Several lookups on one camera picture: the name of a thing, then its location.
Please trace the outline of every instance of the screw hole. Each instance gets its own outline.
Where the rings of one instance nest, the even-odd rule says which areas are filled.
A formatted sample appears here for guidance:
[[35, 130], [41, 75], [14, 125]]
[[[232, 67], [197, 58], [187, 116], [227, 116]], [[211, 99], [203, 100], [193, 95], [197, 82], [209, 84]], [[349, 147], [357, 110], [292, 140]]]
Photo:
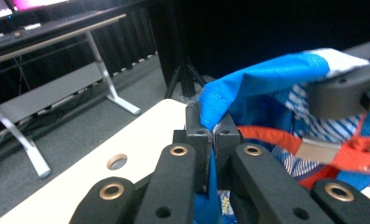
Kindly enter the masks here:
[[112, 187], [109, 187], [109, 188], [107, 188], [107, 189], [104, 191], [104, 193], [105, 193], [106, 195], [112, 195], [112, 194], [115, 194], [115, 193], [117, 193], [117, 192], [119, 192], [119, 188], [118, 188], [118, 186], [112, 186]]
[[347, 193], [342, 189], [332, 189], [332, 192], [339, 196], [343, 196], [343, 197], [347, 196]]
[[244, 151], [251, 156], [259, 156], [262, 154], [261, 150], [258, 147], [254, 146], [246, 146], [244, 148]]
[[119, 183], [108, 184], [100, 190], [100, 198], [114, 200], [124, 193], [124, 186]]
[[292, 211], [293, 211], [293, 213], [295, 214], [296, 217], [299, 217], [303, 220], [308, 220], [309, 219], [308, 212], [305, 211], [305, 209], [293, 208]]
[[354, 194], [350, 190], [338, 185], [336, 183], [328, 183], [325, 186], [325, 191], [333, 198], [342, 202], [352, 202], [354, 200]]
[[183, 156], [188, 153], [188, 149], [185, 147], [173, 147], [170, 149], [170, 153], [173, 156]]
[[171, 209], [169, 207], [160, 207], [156, 210], [156, 217], [158, 218], [167, 218], [171, 216]]

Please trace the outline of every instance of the blue fabric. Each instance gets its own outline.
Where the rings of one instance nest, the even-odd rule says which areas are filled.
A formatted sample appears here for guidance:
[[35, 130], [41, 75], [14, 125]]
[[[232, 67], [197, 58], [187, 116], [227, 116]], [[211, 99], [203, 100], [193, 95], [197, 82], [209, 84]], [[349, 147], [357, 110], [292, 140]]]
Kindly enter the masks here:
[[312, 53], [289, 54], [236, 71], [204, 86], [198, 99], [201, 123], [212, 131], [236, 98], [286, 90], [300, 82], [323, 78], [328, 71], [328, 63]]
[[235, 215], [222, 217], [222, 224], [235, 224], [235, 223], [237, 223], [237, 219], [235, 218]]
[[[288, 54], [233, 72], [204, 86], [198, 99], [201, 104], [200, 122], [212, 131], [229, 111], [236, 125], [261, 125], [285, 130], [297, 136], [307, 133], [326, 141], [343, 142], [354, 134], [360, 116], [324, 120], [315, 118], [308, 112], [306, 83], [327, 78], [330, 72], [332, 71], [327, 61], [311, 52]], [[267, 147], [296, 179], [305, 178], [310, 172], [320, 168], [315, 161], [295, 158], [279, 147]], [[341, 172], [339, 178], [356, 189], [370, 184], [370, 175]], [[219, 221], [216, 219], [220, 213], [216, 207], [217, 197], [214, 195], [216, 186], [210, 187], [215, 191], [209, 189], [208, 195], [196, 197], [195, 223]], [[233, 216], [224, 216], [222, 221], [230, 223], [231, 218]]]
[[194, 202], [194, 224], [221, 224], [222, 206], [218, 195], [217, 168], [214, 150], [211, 150], [207, 194], [196, 194]]
[[357, 190], [363, 190], [370, 185], [370, 175], [341, 171], [336, 179], [345, 181]]

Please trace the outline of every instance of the white table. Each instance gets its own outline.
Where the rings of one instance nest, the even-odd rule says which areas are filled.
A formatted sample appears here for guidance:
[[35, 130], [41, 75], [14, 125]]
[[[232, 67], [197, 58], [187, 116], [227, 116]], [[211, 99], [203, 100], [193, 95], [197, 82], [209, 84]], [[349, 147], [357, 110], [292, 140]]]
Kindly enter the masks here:
[[[185, 125], [185, 106], [163, 100], [106, 140], [45, 187], [0, 218], [3, 223], [68, 223], [91, 187], [110, 176], [133, 183], [155, 169], [161, 151], [172, 143], [174, 130]], [[108, 161], [119, 154], [127, 162], [119, 170], [107, 169]], [[370, 188], [365, 194], [370, 197]]]

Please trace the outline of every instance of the red strap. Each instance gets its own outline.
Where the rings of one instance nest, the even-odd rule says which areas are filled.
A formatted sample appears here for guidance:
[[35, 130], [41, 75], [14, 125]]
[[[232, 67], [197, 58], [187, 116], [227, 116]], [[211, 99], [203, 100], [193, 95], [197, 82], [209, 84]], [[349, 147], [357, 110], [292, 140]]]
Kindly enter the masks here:
[[244, 138], [258, 139], [265, 143], [280, 146], [291, 152], [291, 154], [295, 154], [302, 143], [302, 139], [279, 129], [252, 125], [237, 126], [237, 129]]
[[[340, 169], [356, 172], [366, 172], [370, 174], [370, 137], [360, 136], [360, 129], [364, 119], [359, 123], [359, 127], [354, 136], [342, 144], [341, 149], [331, 162], [331, 165]], [[257, 139], [266, 143], [274, 144], [287, 149], [295, 155], [302, 139], [293, 136], [282, 130], [266, 128], [260, 126], [238, 126], [238, 130], [245, 138]]]
[[332, 166], [329, 166], [329, 165], [326, 165], [324, 167], [322, 167], [319, 171], [317, 171], [315, 174], [305, 178], [305, 179], [302, 179], [299, 182], [300, 185], [308, 188], [308, 189], [312, 189], [313, 188], [313, 185], [314, 185], [314, 182], [318, 181], [318, 180], [321, 180], [323, 178], [336, 178], [337, 177], [337, 174], [339, 173], [339, 170], [332, 167]]

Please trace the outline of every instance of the table hole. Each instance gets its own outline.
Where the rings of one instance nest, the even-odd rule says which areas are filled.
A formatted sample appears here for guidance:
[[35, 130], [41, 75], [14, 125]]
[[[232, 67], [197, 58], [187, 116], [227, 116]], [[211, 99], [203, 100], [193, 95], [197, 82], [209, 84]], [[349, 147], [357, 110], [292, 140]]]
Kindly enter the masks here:
[[109, 170], [118, 170], [124, 166], [127, 162], [127, 156], [124, 154], [118, 154], [111, 159], [109, 159], [107, 163], [107, 168]]

